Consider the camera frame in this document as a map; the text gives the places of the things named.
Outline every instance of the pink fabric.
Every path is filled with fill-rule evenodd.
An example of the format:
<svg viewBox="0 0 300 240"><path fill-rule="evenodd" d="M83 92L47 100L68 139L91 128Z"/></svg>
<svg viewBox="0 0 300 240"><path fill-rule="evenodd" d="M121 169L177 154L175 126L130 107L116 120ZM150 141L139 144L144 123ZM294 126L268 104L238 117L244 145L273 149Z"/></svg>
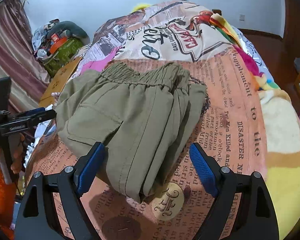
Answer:
<svg viewBox="0 0 300 240"><path fill-rule="evenodd" d="M113 60L113 58L115 57L119 49L120 47L114 47L110 52L110 54L106 56L104 59L98 61L89 61L87 64L84 64L80 74L84 73L88 69L94 69L98 72L103 71L103 69L107 66L107 64L111 60Z"/></svg>
<svg viewBox="0 0 300 240"><path fill-rule="evenodd" d="M241 48L239 48L238 46L235 46L235 49L237 50L237 52L240 54L240 56L242 57L246 67L248 68L248 70L254 75L254 76L259 76L259 68L257 66L257 64L255 63L254 59L252 57L250 57L247 53L245 53Z"/></svg>

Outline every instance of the pink curtain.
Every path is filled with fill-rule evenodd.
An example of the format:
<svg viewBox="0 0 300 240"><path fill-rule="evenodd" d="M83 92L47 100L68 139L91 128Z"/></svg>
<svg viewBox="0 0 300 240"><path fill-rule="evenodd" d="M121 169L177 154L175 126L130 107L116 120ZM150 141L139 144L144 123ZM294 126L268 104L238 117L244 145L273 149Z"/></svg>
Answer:
<svg viewBox="0 0 300 240"><path fill-rule="evenodd" d="M38 107L50 82L47 71L33 56L31 29L20 0L0 3L0 78L10 76L10 110Z"/></svg>

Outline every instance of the metal screw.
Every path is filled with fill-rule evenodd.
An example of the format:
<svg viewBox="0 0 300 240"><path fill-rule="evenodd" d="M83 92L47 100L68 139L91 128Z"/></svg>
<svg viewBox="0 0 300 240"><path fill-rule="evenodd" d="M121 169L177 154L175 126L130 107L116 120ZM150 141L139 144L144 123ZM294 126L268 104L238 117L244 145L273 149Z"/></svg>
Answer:
<svg viewBox="0 0 300 240"><path fill-rule="evenodd" d="M261 178L261 174L259 172L257 172L257 171L255 171L253 173L253 176L255 176L256 178Z"/></svg>
<svg viewBox="0 0 300 240"><path fill-rule="evenodd" d="M73 167L72 166L68 166L65 168L65 172L66 173L69 173L69 172L72 172L73 171Z"/></svg>
<svg viewBox="0 0 300 240"><path fill-rule="evenodd" d="M34 176L35 178L39 177L40 175L41 175L41 172L40 172L40 171L36 171L36 172L33 174L33 176Z"/></svg>
<svg viewBox="0 0 300 240"><path fill-rule="evenodd" d="M229 169L228 167L226 167L226 166L223 166L223 167L221 168L221 171L222 171L223 173L229 173L229 172L230 172L230 169Z"/></svg>

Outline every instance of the wooden floor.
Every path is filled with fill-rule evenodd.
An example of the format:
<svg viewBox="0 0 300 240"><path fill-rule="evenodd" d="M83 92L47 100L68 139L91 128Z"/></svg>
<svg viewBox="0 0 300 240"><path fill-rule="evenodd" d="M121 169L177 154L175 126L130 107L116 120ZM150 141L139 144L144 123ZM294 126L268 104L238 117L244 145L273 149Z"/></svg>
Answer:
<svg viewBox="0 0 300 240"><path fill-rule="evenodd" d="M276 84L289 94L292 105L299 115L300 98L294 87L298 73L294 68L294 58L286 53L282 41L278 39L252 34L244 35L254 44Z"/></svg>

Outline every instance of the blue gripper pad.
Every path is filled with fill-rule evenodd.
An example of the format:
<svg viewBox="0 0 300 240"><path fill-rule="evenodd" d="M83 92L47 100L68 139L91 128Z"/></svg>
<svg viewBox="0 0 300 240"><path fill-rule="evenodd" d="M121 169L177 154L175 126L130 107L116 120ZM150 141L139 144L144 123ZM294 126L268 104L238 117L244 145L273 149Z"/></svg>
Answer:
<svg viewBox="0 0 300 240"><path fill-rule="evenodd" d="M103 143L100 143L79 176L77 193L80 196L89 191L91 184L97 172L99 171L104 159L105 147Z"/></svg>
<svg viewBox="0 0 300 240"><path fill-rule="evenodd" d="M191 144L189 148L189 155L205 191L214 198L217 197L219 191L216 184L216 177L194 144Z"/></svg>

